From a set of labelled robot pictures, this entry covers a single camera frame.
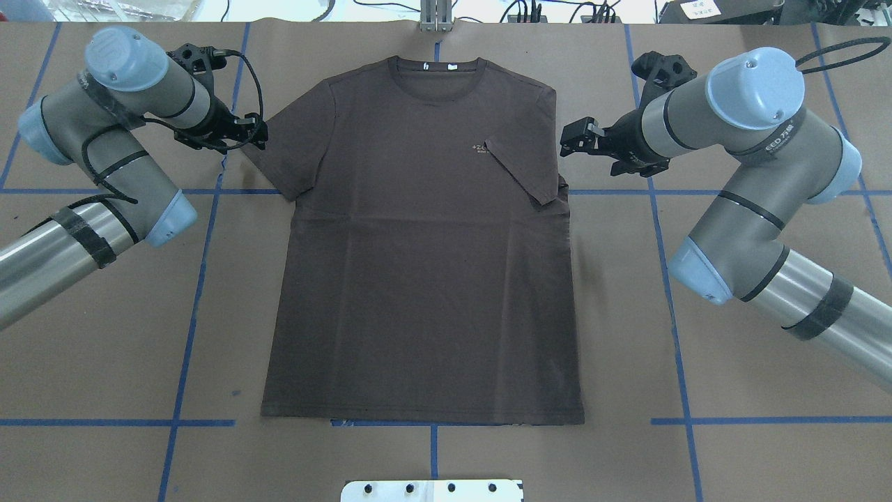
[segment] white paper label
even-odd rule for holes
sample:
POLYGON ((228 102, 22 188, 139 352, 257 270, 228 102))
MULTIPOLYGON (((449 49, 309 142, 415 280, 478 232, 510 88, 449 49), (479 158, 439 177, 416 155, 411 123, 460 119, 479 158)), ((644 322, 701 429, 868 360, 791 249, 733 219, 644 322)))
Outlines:
POLYGON ((688 19, 703 19, 722 15, 722 11, 713 0, 697 0, 681 4, 681 9, 688 19))

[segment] shirt sleeve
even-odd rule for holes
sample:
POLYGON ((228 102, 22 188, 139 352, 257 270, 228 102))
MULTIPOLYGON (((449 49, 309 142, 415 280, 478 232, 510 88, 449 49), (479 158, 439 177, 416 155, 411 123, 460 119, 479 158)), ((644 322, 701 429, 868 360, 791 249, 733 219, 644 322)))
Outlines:
POLYGON ((555 147, 557 93, 544 88, 526 107, 486 140, 486 148, 539 204, 558 196, 555 147))
POLYGON ((335 97, 323 80, 267 121, 266 150, 242 151, 288 200, 316 184, 335 128, 335 97))

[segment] metal bracket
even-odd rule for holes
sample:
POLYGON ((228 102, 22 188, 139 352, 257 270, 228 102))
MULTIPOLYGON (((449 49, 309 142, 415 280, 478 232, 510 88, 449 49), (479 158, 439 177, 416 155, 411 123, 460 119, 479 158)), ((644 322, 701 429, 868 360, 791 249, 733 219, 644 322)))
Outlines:
POLYGON ((421 0, 422 31, 452 31, 452 0, 421 0))
POLYGON ((351 481, 341 502, 524 502, 520 480, 351 481))

